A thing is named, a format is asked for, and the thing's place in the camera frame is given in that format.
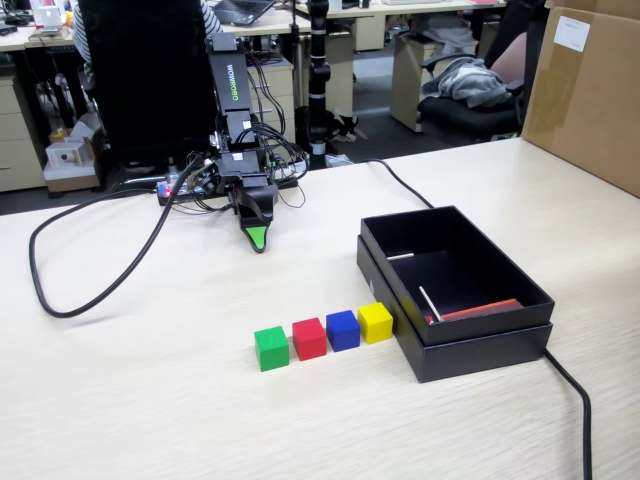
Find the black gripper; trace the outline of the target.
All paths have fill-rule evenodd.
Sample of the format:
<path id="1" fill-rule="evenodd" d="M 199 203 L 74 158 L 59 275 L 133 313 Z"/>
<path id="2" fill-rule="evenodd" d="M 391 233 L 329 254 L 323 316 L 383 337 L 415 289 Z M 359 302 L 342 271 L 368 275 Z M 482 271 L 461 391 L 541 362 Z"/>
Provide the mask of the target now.
<path id="1" fill-rule="evenodd" d="M 263 253 L 267 246 L 267 231 L 274 218 L 278 189 L 266 173 L 221 176 L 220 194 L 228 194 L 237 203 L 240 230 L 252 249 Z"/>

